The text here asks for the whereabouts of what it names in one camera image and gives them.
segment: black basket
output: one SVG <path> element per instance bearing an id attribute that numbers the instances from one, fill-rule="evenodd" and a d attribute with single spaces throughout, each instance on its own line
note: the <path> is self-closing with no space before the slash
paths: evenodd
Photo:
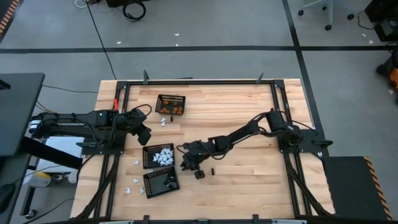
<path id="1" fill-rule="evenodd" d="M 145 174 L 144 186 L 148 199 L 180 189 L 174 167 Z"/>
<path id="2" fill-rule="evenodd" d="M 185 96 L 172 96 L 161 94 L 157 96 L 155 109 L 156 113 L 181 116 L 184 114 L 184 111 Z"/>
<path id="3" fill-rule="evenodd" d="M 161 166 L 158 162 L 154 162 L 155 153 L 160 153 L 162 149 L 170 148 L 173 151 L 173 163 L 168 166 Z M 146 146 L 142 148 L 142 166 L 144 169 L 151 169 L 156 167 L 173 167 L 175 165 L 175 152 L 173 143 L 161 144 L 156 146 Z"/>

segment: concrete floor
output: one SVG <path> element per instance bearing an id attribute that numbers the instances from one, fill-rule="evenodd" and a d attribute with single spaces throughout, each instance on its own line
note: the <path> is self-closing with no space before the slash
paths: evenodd
<path id="1" fill-rule="evenodd" d="M 335 25 L 329 32 L 324 30 L 327 12 L 319 7 L 306 9 L 302 17 L 297 15 L 308 2 L 288 0 L 301 46 L 368 46 L 369 40 L 373 45 L 385 44 L 374 31 L 359 28 L 357 18 L 345 19 L 351 12 L 357 15 L 370 0 L 352 0 L 344 8 L 337 7 Z M 293 46 L 280 0 L 153 0 L 145 4 L 147 15 L 137 23 L 126 21 L 105 1 L 91 6 L 105 47 Z M 364 14 L 362 21 L 370 26 Z M 0 49 L 91 47 L 101 45 L 90 14 L 76 8 L 72 0 L 25 0 L 0 43 Z M 387 81 L 375 73 L 389 53 L 308 51 L 303 56 L 325 135 L 335 142 L 330 154 L 369 156 L 391 213 L 398 217 L 396 94 L 390 94 Z M 143 69 L 152 79 L 256 78 L 262 72 L 264 78 L 302 78 L 294 51 L 123 52 L 109 53 L 109 57 L 118 79 L 141 79 Z M 43 72 L 45 84 L 73 90 L 96 91 L 101 80 L 113 79 L 104 53 L 0 54 L 0 67 L 3 73 Z M 39 100 L 54 111 L 86 113 L 93 110 L 96 95 L 44 87 Z M 72 198 L 74 192 L 73 188 L 41 189 L 32 208 L 44 213 Z M 11 223 L 24 221 L 20 207 L 21 198 Z M 66 220 L 71 207 L 67 202 L 36 223 Z"/>

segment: wooden table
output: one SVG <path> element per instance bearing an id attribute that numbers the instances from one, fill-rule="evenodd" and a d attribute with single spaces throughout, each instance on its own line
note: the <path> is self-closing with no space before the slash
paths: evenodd
<path id="1" fill-rule="evenodd" d="M 311 126 L 300 80 L 284 81 L 292 119 Z M 115 88 L 116 81 L 101 82 L 96 110 L 112 108 Z M 144 123 L 152 129 L 147 146 L 207 141 L 208 137 L 231 133 L 273 107 L 269 85 L 149 85 L 131 88 L 127 109 L 144 103 L 155 108 L 158 94 L 186 96 L 186 110 L 182 117 L 175 116 L 173 123 L 167 117 L 166 127 L 160 125 L 162 116 L 153 111 Z M 294 217 L 284 159 L 276 138 L 254 136 L 236 145 L 221 161 L 207 159 L 201 163 L 206 174 L 201 180 L 196 180 L 193 172 L 179 169 L 182 153 L 175 150 L 181 189 L 152 199 L 140 194 L 142 175 L 147 170 L 142 169 L 142 146 L 136 138 L 127 136 L 125 153 L 120 158 L 112 220 L 142 220 L 144 215 L 150 215 L 151 220 L 251 219 L 253 214 L 260 218 Z M 325 209 L 334 213 L 321 160 L 304 153 L 301 160 L 308 188 Z M 82 169 L 71 217 L 78 215 L 97 191 L 102 161 L 103 156 L 95 156 Z M 126 195 L 127 187 L 131 194 Z M 105 192 L 102 215 L 107 196 Z M 304 214 L 301 193 L 297 196 Z"/>

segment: small white piece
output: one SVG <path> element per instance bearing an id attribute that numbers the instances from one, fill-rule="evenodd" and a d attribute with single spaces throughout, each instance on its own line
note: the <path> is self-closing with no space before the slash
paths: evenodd
<path id="1" fill-rule="evenodd" d="M 131 189 L 127 187 L 126 194 L 131 194 Z"/>

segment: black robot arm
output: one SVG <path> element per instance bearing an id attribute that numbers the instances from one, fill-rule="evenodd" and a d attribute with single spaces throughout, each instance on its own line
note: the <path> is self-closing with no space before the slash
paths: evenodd
<path id="1" fill-rule="evenodd" d="M 40 113 L 32 117 L 29 132 L 33 138 L 68 135 L 93 139 L 84 146 L 112 148 L 126 134 L 138 135 L 145 145 L 150 138 L 150 129 L 143 125 L 147 116 L 140 109 L 120 114 L 115 110 L 98 110 L 87 114 Z"/>
<path id="2" fill-rule="evenodd" d="M 263 127 L 259 126 L 259 122 L 263 118 L 267 119 L 270 129 L 269 132 Z M 270 138 L 283 135 L 284 140 L 289 142 L 291 145 L 298 145 L 302 141 L 302 135 L 300 133 L 299 127 L 292 126 L 285 122 L 280 112 L 270 110 L 269 112 L 257 115 L 245 126 L 227 136 L 208 138 L 208 142 L 193 141 L 190 143 L 184 143 L 182 147 L 188 151 L 182 151 L 184 155 L 181 167 L 183 170 L 195 170 L 195 177 L 197 179 L 204 178 L 205 174 L 202 170 L 200 170 L 199 166 L 201 162 L 209 157 L 220 160 L 224 158 L 228 151 L 232 150 L 237 143 L 258 134 Z"/>

